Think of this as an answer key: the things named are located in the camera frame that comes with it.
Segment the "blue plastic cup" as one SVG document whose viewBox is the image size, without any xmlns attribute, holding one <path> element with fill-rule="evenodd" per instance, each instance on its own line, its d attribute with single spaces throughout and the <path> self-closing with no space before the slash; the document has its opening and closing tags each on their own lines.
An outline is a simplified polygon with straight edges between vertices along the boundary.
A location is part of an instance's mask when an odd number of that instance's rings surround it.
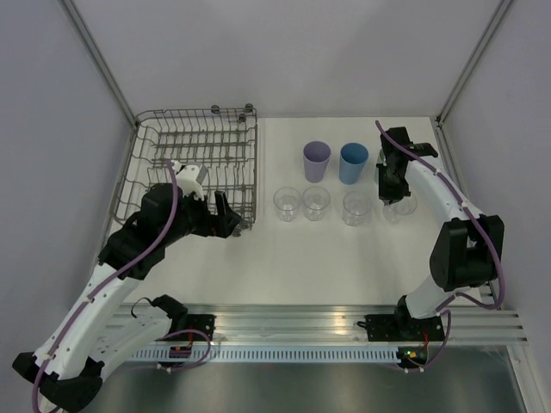
<svg viewBox="0 0 551 413">
<path fill-rule="evenodd" d="M 359 143 L 345 144 L 340 150 L 339 181 L 345 185 L 358 182 L 368 161 L 368 149 Z"/>
</svg>

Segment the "green plastic cup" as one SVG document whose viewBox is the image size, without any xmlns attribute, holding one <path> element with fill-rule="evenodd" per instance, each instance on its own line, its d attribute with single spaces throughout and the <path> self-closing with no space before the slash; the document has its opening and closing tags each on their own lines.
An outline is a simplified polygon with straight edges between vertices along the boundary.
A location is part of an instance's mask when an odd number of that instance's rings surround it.
<svg viewBox="0 0 551 413">
<path fill-rule="evenodd" d="M 385 158 L 384 151 L 382 149 L 380 149 L 379 152 L 378 152 L 378 157 L 377 157 L 376 163 L 377 164 L 384 164 L 385 160 L 386 160 L 386 158 Z"/>
</svg>

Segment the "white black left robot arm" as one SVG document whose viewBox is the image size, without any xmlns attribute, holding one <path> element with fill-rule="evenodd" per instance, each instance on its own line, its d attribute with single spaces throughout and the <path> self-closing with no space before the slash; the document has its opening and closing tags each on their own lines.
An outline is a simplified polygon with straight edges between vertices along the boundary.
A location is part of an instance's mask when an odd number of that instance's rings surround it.
<svg viewBox="0 0 551 413">
<path fill-rule="evenodd" d="M 62 324 L 34 352 L 16 356 L 12 367 L 32 384 L 32 408 L 45 398 L 57 410 L 79 412 L 97 395 L 107 377 L 142 346 L 157 339 L 177 341 L 188 330 L 188 309 L 169 295 L 150 302 L 123 330 L 100 335 L 126 297 L 166 249 L 188 235 L 228 238 L 241 222 L 226 194 L 214 194 L 216 211 L 207 199 L 185 194 L 175 184 L 154 185 L 140 209 L 112 233 L 98 256 L 87 287 Z"/>
</svg>

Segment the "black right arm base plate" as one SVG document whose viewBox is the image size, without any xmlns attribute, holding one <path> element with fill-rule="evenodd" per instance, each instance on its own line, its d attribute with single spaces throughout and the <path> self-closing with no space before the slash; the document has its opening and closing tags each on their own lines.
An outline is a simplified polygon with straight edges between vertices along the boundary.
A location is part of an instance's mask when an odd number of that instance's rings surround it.
<svg viewBox="0 0 551 413">
<path fill-rule="evenodd" d="M 439 317 L 413 318 L 400 324 L 391 314 L 368 314 L 360 324 L 370 342 L 441 342 L 445 336 Z"/>
</svg>

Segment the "lavender plastic cup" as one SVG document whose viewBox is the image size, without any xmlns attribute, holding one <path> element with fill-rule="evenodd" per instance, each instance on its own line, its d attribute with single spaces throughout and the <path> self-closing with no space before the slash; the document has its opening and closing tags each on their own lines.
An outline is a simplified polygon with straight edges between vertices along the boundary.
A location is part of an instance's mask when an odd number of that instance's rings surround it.
<svg viewBox="0 0 551 413">
<path fill-rule="evenodd" d="M 303 148 L 305 178 L 312 183 L 321 182 L 330 159 L 328 144 L 318 140 L 307 143 Z"/>
</svg>

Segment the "clear glass cup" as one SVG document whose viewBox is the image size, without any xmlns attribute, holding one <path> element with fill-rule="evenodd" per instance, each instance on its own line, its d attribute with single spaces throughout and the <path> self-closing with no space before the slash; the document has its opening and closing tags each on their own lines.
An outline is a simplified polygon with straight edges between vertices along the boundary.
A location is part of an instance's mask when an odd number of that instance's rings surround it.
<svg viewBox="0 0 551 413">
<path fill-rule="evenodd" d="M 418 207 L 417 197 L 414 193 L 382 208 L 383 218 L 392 224 L 400 222 L 404 217 L 412 215 Z"/>
<path fill-rule="evenodd" d="M 347 226 L 364 224 L 371 212 L 371 199 L 363 192 L 350 192 L 343 199 L 342 220 Z"/>
<path fill-rule="evenodd" d="M 279 188 L 273 196 L 273 201 L 280 221 L 290 223 L 297 218 L 301 206 L 301 197 L 297 189 Z"/>
<path fill-rule="evenodd" d="M 320 221 L 331 204 L 331 195 L 323 187 L 311 186 L 302 194 L 305 217 L 312 221 Z"/>
</svg>

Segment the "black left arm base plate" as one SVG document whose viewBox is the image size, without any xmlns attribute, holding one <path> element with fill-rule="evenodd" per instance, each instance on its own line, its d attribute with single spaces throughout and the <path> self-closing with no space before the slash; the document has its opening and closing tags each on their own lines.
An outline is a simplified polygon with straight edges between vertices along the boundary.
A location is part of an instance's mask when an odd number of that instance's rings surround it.
<svg viewBox="0 0 551 413">
<path fill-rule="evenodd" d="M 215 331 L 215 321 L 216 316 L 214 314 L 189 314 L 186 318 L 184 329 L 199 330 L 212 340 Z"/>
</svg>

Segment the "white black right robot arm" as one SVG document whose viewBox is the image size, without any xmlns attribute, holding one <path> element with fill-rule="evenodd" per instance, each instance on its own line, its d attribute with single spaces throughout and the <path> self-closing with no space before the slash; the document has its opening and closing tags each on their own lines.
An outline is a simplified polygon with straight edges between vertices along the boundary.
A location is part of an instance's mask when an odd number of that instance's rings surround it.
<svg viewBox="0 0 551 413">
<path fill-rule="evenodd" d="M 441 316 L 455 299 L 463 298 L 490 311 L 503 304 L 505 224 L 467 199 L 445 172 L 431 144 L 413 143 L 403 126 L 379 131 L 383 153 L 376 165 L 379 200 L 388 211 L 397 213 L 406 200 L 418 194 L 440 225 L 428 276 L 399 299 L 382 326 L 401 341 L 416 341 L 423 333 L 441 340 Z"/>
</svg>

